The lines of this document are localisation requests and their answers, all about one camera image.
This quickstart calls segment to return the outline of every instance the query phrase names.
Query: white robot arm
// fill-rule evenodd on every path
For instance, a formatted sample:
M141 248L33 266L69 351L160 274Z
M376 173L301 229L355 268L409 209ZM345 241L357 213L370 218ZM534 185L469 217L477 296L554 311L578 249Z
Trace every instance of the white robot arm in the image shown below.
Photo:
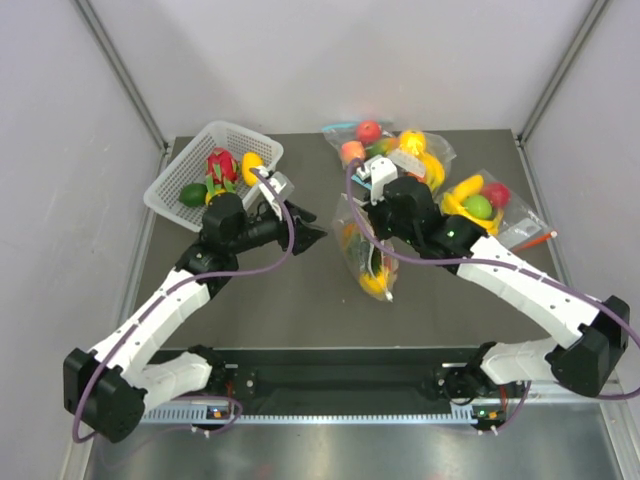
M515 265L515 270L477 263L446 268L494 293L551 336L515 345L483 345L481 355L458 375L458 381L476 384L478 395L496 385L528 380L556 381L586 396L600 393L627 346L627 335L619 325L593 305L543 282L548 279L544 272L471 220L442 215L428 187L412 177L400 177L391 160L379 158L369 169L371 196L364 209L378 238L399 237L428 259L465 257ZM628 322L625 302L610 297L604 305Z
M151 298L89 352L75 349L65 359L65 408L73 414L80 408L82 421L111 441L125 438L146 411L223 379L224 372L219 369L224 369L224 363L213 350L202 346L160 365L148 363L171 334L229 281L228 276L207 280L195 276L238 270L239 253L266 243L277 241L283 250L289 244L289 229L274 193L284 200L293 186L280 173L260 173L268 177L273 190L260 184L266 198L263 205L268 208L259 207L258 214L248 215L237 195L215 196L203 214L198 240ZM294 227L292 253L297 255L324 237L326 231L311 224L315 215L290 202L284 204ZM83 392L101 365L103 373L81 405Z

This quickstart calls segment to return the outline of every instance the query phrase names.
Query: clear plastic bag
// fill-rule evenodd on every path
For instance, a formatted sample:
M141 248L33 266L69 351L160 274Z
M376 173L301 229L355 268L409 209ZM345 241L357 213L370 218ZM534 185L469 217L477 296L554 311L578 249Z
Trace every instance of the clear plastic bag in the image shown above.
M421 130L405 130L398 136L398 148L388 157L399 165L401 161L407 161L407 156L416 158L424 165L424 176L414 176L426 183L431 193L435 194L451 172L456 152L440 135Z
M373 235L367 215L360 208L358 213L367 225L369 233ZM364 237L353 218L345 194L340 196L332 227L347 267L360 287L377 300L391 302L398 261L382 253ZM382 244L393 250L390 241L383 241Z
M391 122L367 120L328 125L322 134L340 155L343 168L347 168L356 158L369 160L395 149L398 142L391 129Z
M437 201L442 213L473 220L508 249L551 232L522 198L486 170L448 189Z
M435 194L451 171L456 153L440 135L420 130L405 130L398 137L391 122L367 120L329 125L322 129L325 139L336 149L343 168L355 159L364 159L358 183L366 182L367 161L388 157L405 173L426 183Z

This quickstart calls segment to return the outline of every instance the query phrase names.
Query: toy dragon fruit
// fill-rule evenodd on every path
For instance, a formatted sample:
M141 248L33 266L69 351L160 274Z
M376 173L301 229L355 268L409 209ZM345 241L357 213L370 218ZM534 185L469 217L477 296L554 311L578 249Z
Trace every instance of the toy dragon fruit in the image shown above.
M206 184L211 195L219 193L224 189L227 192L235 193L238 181L238 162L231 152L224 148L216 147L207 158Z

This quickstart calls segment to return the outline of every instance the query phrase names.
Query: white plastic basket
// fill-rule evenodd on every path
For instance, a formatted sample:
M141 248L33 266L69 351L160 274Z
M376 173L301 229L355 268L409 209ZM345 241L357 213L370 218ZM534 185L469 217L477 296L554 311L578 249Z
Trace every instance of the white plastic basket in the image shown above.
M178 201L180 191L190 183L204 183L206 160L215 147L231 152L239 162L247 152L260 155L264 166L273 171L282 157L282 145L269 137L233 123L211 122L158 176L144 194L144 203L163 217L194 232L202 227L205 207L187 207ZM249 187L240 178L236 193L245 208L260 194L258 185Z

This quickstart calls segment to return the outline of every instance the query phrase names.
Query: gray floor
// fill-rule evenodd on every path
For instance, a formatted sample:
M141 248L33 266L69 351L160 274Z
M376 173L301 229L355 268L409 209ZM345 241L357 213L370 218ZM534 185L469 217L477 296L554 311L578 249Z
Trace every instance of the gray floor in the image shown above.
M238 426L219 437L140 427L94 448L89 480L622 480L600 407L528 406L498 437L435 426Z
M448 184L485 168L533 205L510 131L447 131L442 135L458 154ZM291 200L316 213L319 224L329 226L344 190L344 172L336 152L320 134L273 138L284 145L278 168L296 186ZM174 155L185 145L185 139L179 140ZM137 305L158 287L195 238L194 233L157 218ZM275 245L248 252L239 258L240 268L267 265L278 255L281 251ZM546 246L522 256L554 274ZM394 303L388 304L364 294L348 273L331 234L277 272L231 280L166 346L433 347L478 345L489 340L511 343L545 336L509 305L442 269L400 265L394 295Z

